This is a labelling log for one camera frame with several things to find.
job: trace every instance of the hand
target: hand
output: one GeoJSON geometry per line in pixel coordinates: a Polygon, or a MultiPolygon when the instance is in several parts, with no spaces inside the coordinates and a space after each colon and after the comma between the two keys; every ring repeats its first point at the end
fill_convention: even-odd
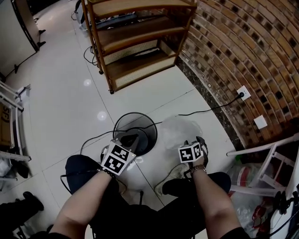
{"type": "Polygon", "coordinates": [[[197,165],[203,165],[204,164],[204,160],[205,158],[202,156],[200,157],[198,160],[194,161],[192,164],[193,164],[193,167],[194,166],[197,166],[197,165]]]}

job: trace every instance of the black and white marker cube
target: black and white marker cube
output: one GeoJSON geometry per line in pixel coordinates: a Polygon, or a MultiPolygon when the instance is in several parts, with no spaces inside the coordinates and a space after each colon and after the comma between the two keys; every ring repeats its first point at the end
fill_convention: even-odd
{"type": "Polygon", "coordinates": [[[203,156],[199,143],[183,145],[178,148],[179,158],[181,163],[194,162],[203,156]]]}
{"type": "Polygon", "coordinates": [[[120,175],[135,157],[135,154],[110,141],[108,152],[103,158],[101,166],[116,175],[120,175]]]}

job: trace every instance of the wooden shelf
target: wooden shelf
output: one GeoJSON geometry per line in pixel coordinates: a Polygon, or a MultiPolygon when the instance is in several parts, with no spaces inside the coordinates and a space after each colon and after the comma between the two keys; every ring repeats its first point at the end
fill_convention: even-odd
{"type": "Polygon", "coordinates": [[[159,17],[124,27],[98,31],[98,35],[103,55],[106,56],[142,42],[184,31],[184,27],[178,27],[169,18],[159,17]]]}
{"type": "Polygon", "coordinates": [[[128,56],[121,58],[120,60],[110,63],[107,65],[107,72],[112,80],[116,80],[122,76],[125,76],[135,70],[141,69],[153,63],[162,61],[169,57],[165,52],[162,50],[155,51],[146,55],[141,56],[128,56]]]}
{"type": "Polygon", "coordinates": [[[122,13],[141,11],[154,8],[196,8],[183,0],[89,0],[93,3],[93,11],[96,17],[106,18],[122,13]]]}

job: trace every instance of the wristwatch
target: wristwatch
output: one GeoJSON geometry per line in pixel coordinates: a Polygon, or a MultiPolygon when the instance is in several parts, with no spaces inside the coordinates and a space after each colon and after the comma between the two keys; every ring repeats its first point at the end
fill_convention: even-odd
{"type": "Polygon", "coordinates": [[[203,164],[201,164],[201,165],[196,165],[196,166],[194,166],[192,169],[191,169],[191,175],[195,172],[195,171],[197,171],[197,170],[204,170],[204,172],[206,173],[206,167],[203,165],[203,164]]]}

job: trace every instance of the bracelet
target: bracelet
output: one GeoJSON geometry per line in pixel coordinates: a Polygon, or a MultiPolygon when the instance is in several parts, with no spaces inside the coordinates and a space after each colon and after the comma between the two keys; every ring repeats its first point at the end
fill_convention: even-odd
{"type": "Polygon", "coordinates": [[[105,173],[107,173],[110,177],[112,177],[113,179],[116,178],[116,177],[115,177],[115,174],[114,174],[114,173],[111,173],[109,170],[104,169],[103,171],[104,171],[105,173]]]}
{"type": "Polygon", "coordinates": [[[204,165],[196,165],[196,166],[194,166],[192,169],[191,169],[191,175],[195,172],[195,171],[197,171],[197,170],[204,170],[204,172],[206,173],[206,167],[204,166],[204,165]]]}

